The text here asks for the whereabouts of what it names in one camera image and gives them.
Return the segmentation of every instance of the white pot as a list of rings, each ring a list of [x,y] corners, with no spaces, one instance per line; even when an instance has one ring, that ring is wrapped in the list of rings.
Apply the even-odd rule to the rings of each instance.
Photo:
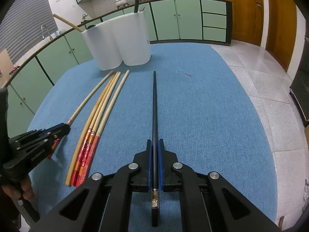
[[[128,4],[128,0],[116,0],[115,4],[117,7],[124,6]]]

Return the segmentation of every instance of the metal screw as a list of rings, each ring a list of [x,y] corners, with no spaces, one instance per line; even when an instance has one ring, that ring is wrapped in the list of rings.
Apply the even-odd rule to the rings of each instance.
[[[180,162],[175,162],[173,164],[173,167],[176,168],[176,169],[180,169],[180,168],[182,168],[182,164]]]
[[[209,176],[214,180],[219,178],[219,174],[217,172],[211,172]]]
[[[134,170],[134,169],[138,168],[138,165],[136,163],[131,163],[131,164],[129,164],[129,168]]]
[[[102,178],[102,175],[100,173],[94,173],[91,178],[95,181],[99,180]]]

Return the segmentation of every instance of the finger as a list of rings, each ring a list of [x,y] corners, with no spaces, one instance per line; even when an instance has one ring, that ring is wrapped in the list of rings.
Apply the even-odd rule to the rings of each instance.
[[[34,201],[34,192],[32,189],[23,193],[23,197],[28,201]]]
[[[12,185],[2,185],[3,191],[11,198],[20,198],[21,193]]]
[[[23,191],[28,191],[29,189],[32,189],[31,187],[31,180],[29,175],[27,175],[26,178],[24,178],[21,182],[20,182],[21,188],[23,189]]]

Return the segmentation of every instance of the wall faucet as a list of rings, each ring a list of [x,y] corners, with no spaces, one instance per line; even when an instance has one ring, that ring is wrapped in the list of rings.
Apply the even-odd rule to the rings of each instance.
[[[43,33],[43,27],[45,27],[45,28],[46,28],[47,33],[48,33],[48,35],[49,35],[49,39],[50,39],[50,40],[52,40],[53,38],[52,38],[52,36],[50,35],[49,30],[48,30],[48,27],[47,27],[45,24],[43,24],[43,25],[41,26],[42,36],[43,36],[42,38],[43,38],[43,39],[45,39],[45,37],[44,37],[44,33]]]

